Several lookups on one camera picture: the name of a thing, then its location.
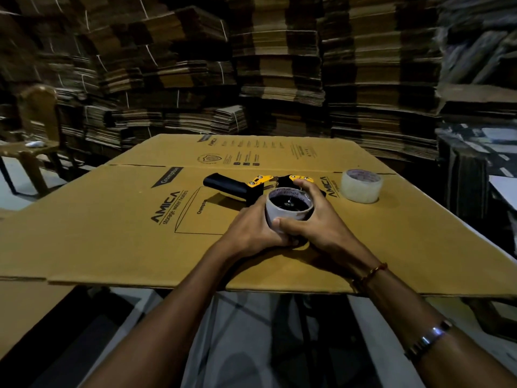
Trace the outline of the person's left hand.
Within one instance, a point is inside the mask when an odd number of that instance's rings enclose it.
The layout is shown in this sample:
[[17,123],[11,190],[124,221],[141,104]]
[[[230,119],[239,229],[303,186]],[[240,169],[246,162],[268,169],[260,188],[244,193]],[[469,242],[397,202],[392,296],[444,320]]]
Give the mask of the person's left hand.
[[236,263],[271,248],[293,247],[298,243],[295,238],[273,240],[273,230],[268,225],[246,225],[242,209],[221,239],[216,242],[216,248],[221,251],[225,260]]

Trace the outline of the person's right hand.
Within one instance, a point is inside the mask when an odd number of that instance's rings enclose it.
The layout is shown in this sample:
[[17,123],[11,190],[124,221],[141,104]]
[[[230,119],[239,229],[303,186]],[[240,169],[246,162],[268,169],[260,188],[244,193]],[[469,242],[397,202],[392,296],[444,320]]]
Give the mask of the person's right hand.
[[370,278],[375,272],[387,267],[352,234],[314,183],[297,179],[294,180],[294,184],[305,190],[313,199],[314,209],[308,219],[311,226],[308,241],[314,247],[329,255],[351,275],[353,280]]

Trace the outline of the white-cored clear tape roll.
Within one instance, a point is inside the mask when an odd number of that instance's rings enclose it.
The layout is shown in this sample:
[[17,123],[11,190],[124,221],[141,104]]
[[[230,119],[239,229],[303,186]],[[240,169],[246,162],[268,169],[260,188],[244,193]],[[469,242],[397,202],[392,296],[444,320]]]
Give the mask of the white-cored clear tape roll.
[[313,199],[307,192],[290,187],[275,188],[267,195],[266,220],[270,228],[273,228],[273,221],[277,218],[304,221],[313,209]]

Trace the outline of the person's left forearm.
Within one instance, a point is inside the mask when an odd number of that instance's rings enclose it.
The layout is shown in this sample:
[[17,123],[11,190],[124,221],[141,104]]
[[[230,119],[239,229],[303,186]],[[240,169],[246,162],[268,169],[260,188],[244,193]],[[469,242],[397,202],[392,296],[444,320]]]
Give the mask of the person's left forearm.
[[81,388],[171,388],[218,285],[249,248],[216,242],[187,277],[109,353]]

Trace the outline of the person's right forearm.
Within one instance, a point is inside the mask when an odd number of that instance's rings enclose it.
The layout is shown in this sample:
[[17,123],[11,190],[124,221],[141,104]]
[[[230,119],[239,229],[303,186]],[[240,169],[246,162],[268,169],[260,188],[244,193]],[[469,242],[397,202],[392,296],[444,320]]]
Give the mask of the person's right forearm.
[[[448,320],[387,267],[353,285],[372,301],[404,352]],[[517,388],[517,376],[454,325],[412,365],[426,388]]]

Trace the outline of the black yellow tape dispenser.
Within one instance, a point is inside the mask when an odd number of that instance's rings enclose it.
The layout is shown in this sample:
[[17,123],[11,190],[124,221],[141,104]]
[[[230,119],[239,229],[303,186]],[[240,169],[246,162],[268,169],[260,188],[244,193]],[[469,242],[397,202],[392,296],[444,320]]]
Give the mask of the black yellow tape dispenser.
[[253,205],[266,189],[275,189],[281,187],[297,188],[294,180],[303,179],[314,183],[314,179],[308,176],[300,175],[258,175],[249,182],[240,182],[238,180],[226,177],[219,173],[213,173],[205,177],[203,186],[215,189],[225,193],[233,198],[239,198],[246,202],[246,206]]

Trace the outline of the clear packing tape roll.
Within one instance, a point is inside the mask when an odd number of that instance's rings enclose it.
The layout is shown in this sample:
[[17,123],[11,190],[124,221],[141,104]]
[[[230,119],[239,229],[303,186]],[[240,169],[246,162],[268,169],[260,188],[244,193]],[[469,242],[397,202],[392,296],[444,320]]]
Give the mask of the clear packing tape roll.
[[340,192],[346,199],[371,204],[379,199],[383,178],[364,169],[349,169],[342,174]]

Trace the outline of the flattened printed cardboard box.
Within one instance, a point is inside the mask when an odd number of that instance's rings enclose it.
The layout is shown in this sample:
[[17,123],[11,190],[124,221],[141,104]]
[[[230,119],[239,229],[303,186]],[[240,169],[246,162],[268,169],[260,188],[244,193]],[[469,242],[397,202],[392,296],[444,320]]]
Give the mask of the flattened printed cardboard box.
[[[383,178],[375,203],[341,195],[341,178]],[[242,204],[203,186],[302,175],[326,192],[381,262],[425,295],[517,296],[517,261],[358,144],[336,138],[161,134],[0,223],[0,280],[174,287]]]

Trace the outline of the stacks of flattened cardboard boxes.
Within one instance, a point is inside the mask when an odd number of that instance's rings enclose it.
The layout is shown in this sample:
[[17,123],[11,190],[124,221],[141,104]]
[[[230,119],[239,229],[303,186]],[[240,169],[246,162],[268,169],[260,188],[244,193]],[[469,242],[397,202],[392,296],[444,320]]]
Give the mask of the stacks of flattened cardboard boxes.
[[65,145],[113,157],[159,133],[339,137],[437,157],[441,0],[0,0],[0,138],[57,91]]

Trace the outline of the silver metal bangle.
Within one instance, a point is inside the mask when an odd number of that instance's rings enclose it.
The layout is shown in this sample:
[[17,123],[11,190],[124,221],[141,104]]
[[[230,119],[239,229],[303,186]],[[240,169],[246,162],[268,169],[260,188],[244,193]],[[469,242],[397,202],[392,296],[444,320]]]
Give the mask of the silver metal bangle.
[[449,320],[441,321],[437,326],[432,327],[421,336],[413,345],[408,347],[404,355],[410,362],[416,363],[444,334],[451,330],[452,327],[453,324]]

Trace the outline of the wooden chair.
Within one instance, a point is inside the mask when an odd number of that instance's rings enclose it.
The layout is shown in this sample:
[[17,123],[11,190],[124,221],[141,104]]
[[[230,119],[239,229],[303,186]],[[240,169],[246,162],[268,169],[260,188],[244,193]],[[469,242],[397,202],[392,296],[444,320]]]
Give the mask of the wooden chair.
[[[51,192],[40,169],[40,156],[46,156],[57,175],[67,182],[82,175],[79,164],[62,138],[57,102],[57,91],[44,84],[28,87],[17,96],[22,132],[27,135],[27,139],[0,144],[0,173],[13,195],[19,192],[12,182],[4,158],[16,159],[21,164],[40,197]],[[36,149],[25,147],[25,143],[30,141],[43,141],[47,145]]]

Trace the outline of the pile of dark printed sheets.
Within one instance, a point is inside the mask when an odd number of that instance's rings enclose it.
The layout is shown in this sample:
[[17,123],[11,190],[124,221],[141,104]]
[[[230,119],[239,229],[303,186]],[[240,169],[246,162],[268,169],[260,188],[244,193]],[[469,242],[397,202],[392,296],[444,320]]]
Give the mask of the pile of dark printed sheets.
[[447,0],[439,25],[442,202],[517,259],[517,0]]

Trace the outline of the plain brown cardboard sheet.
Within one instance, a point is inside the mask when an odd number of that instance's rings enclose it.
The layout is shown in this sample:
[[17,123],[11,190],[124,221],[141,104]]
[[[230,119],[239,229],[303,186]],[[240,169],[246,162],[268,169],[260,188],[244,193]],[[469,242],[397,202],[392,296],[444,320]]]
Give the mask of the plain brown cardboard sheet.
[[0,360],[73,289],[39,281],[0,281]]

